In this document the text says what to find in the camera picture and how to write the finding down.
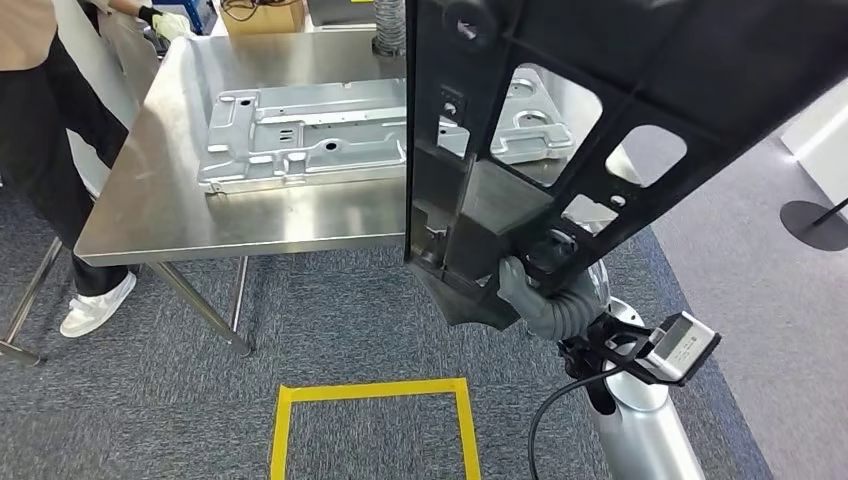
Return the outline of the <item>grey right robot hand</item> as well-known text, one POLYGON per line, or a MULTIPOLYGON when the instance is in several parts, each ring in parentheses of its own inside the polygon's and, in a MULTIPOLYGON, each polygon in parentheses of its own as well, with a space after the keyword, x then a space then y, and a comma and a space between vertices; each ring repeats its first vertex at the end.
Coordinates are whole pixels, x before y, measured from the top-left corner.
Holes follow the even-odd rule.
POLYGON ((570 316, 594 319, 611 302, 609 280, 602 261, 596 262, 565 287, 543 295, 531 285, 524 265, 516 257, 506 257, 499 263, 497 295, 506 301, 522 318, 551 317, 555 311, 573 311, 570 316))

